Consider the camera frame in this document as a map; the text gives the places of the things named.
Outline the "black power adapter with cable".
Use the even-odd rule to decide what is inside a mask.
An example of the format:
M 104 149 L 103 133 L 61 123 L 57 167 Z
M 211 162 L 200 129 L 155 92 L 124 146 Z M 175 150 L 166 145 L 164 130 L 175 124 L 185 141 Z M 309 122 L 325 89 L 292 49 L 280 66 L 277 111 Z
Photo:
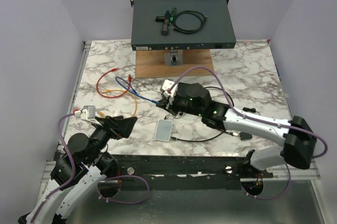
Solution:
M 180 119 L 180 118 L 182 118 L 183 115 L 184 115 L 183 112 L 179 112 L 176 115 L 167 114 L 167 115 L 165 115 L 164 119 L 165 120 L 167 120 L 167 119 Z

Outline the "white grey small switch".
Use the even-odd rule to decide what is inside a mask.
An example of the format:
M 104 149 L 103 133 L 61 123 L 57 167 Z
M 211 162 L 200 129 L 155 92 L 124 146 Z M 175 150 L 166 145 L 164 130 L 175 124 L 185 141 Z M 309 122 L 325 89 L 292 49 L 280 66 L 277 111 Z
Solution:
M 169 141 L 171 139 L 173 122 L 167 119 L 159 119 L 157 122 L 155 140 Z

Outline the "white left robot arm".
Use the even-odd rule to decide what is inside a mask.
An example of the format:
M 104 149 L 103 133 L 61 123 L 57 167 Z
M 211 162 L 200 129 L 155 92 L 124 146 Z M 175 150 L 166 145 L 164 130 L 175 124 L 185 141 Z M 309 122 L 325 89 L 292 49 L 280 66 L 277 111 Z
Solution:
M 31 212 L 19 217 L 18 223 L 66 220 L 86 192 L 102 180 L 118 175 L 117 160 L 103 148 L 110 139 L 128 138 L 137 117 L 99 118 L 79 110 L 73 116 L 94 126 L 94 132 L 90 136 L 76 133 L 68 142 L 62 142 L 65 154 L 56 161 L 41 199 Z

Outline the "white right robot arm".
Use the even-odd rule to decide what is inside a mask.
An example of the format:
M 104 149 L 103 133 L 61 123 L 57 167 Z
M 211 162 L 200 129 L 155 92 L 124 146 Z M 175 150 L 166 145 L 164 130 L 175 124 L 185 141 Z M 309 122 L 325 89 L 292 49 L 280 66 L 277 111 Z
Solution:
M 178 83 L 165 80 L 162 98 L 157 107 L 172 115 L 179 112 L 199 116 L 206 126 L 217 130 L 241 131 L 267 139 L 273 146 L 253 150 L 242 165 L 243 173 L 255 177 L 266 168 L 286 163 L 297 169 L 309 169 L 316 145 L 316 137 L 306 120 L 295 116 L 291 120 L 254 115 L 214 101 L 201 84 Z

